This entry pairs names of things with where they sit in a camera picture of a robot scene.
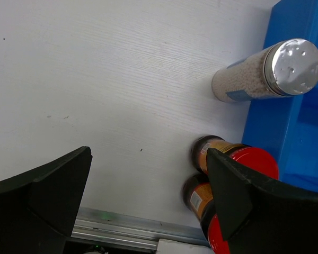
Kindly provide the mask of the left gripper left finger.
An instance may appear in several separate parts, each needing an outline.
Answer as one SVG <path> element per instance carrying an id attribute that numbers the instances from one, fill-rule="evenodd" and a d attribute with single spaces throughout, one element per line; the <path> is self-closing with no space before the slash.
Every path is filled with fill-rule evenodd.
<path id="1" fill-rule="evenodd" d="M 62 253 L 92 162 L 82 146 L 0 181 L 0 253 Z"/>

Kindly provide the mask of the silver-lid salt shaker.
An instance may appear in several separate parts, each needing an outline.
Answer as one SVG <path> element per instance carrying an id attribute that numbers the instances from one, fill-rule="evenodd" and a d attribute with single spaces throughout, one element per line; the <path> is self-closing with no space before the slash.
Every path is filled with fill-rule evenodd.
<path id="1" fill-rule="evenodd" d="M 244 102 L 303 95 L 317 82 L 318 48 L 293 38 L 218 70 L 211 87 L 222 102 Z"/>

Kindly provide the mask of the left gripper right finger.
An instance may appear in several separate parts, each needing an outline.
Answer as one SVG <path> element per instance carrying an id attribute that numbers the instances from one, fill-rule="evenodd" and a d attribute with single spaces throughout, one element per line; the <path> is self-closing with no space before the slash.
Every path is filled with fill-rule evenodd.
<path id="1" fill-rule="evenodd" d="M 318 193 L 207 151 L 208 178 L 231 253 L 318 253 Z"/>

